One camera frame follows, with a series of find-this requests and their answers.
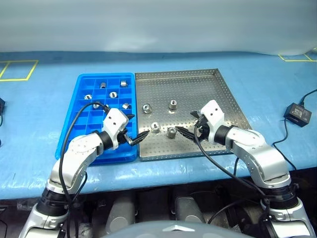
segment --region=blue table surface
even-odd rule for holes
[[[317,88],[317,63],[284,62],[252,53],[126,54],[101,52],[1,53],[4,60],[39,60],[28,81],[0,82],[6,101],[0,127],[0,199],[40,196],[56,162],[57,142],[78,75],[218,68],[254,130],[268,143],[285,136],[286,106]],[[21,67],[11,69],[21,74]],[[288,123],[278,146],[297,168],[317,166],[317,94],[305,100],[311,122]],[[234,155],[214,156],[228,170]],[[224,179],[204,157],[89,167],[84,193]],[[248,175],[243,163],[239,176]]]

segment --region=power adapter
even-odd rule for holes
[[[312,112],[304,107],[292,103],[285,111],[284,117],[300,127],[306,126],[311,119]]]
[[[4,111],[5,101],[0,98],[0,115],[2,115]]]

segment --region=white wall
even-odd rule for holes
[[[0,1],[0,52],[296,55],[315,46],[316,0]]]

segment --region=stainless steel tray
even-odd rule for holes
[[[160,133],[150,133],[140,143],[142,161],[174,159],[202,155],[192,141],[177,133],[175,139],[166,136],[172,126],[183,126],[193,131],[195,118],[190,112],[201,109],[208,101],[215,99],[225,114],[228,125],[251,129],[218,69],[203,69],[171,72],[136,73],[137,112],[139,133],[151,130],[151,124],[160,123]],[[177,101],[177,110],[168,109],[170,100]],[[142,111],[142,105],[149,103],[151,114]],[[224,146],[202,142],[210,155],[228,154]]]

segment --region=metal nut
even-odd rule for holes
[[[128,109],[129,107],[130,107],[130,104],[128,104],[128,103],[125,103],[125,104],[122,105],[123,109]]]
[[[93,98],[93,96],[90,95],[90,94],[87,94],[87,95],[84,97],[85,100],[90,100],[90,99],[92,99],[92,98]]]
[[[106,83],[101,83],[100,84],[100,88],[106,88],[106,87],[107,87]]]
[[[152,108],[150,106],[150,104],[148,103],[145,103],[143,106],[142,106],[142,110],[145,114],[150,114],[152,113]]]
[[[125,81],[125,80],[120,81],[120,86],[127,87],[128,86],[127,81]]]
[[[168,106],[169,109],[171,110],[176,110],[177,109],[177,101],[176,100],[171,100]]]
[[[100,107],[100,105],[98,105],[98,104],[93,104],[93,108],[94,108],[94,109],[97,109],[98,107]]]
[[[174,127],[169,127],[167,129],[167,137],[170,139],[174,139],[176,136],[177,130]]]
[[[151,130],[154,132],[154,133],[159,133],[160,132],[160,125],[158,122],[153,122],[151,124]]]
[[[109,97],[111,97],[111,98],[116,98],[117,96],[118,96],[118,94],[116,92],[109,93]]]

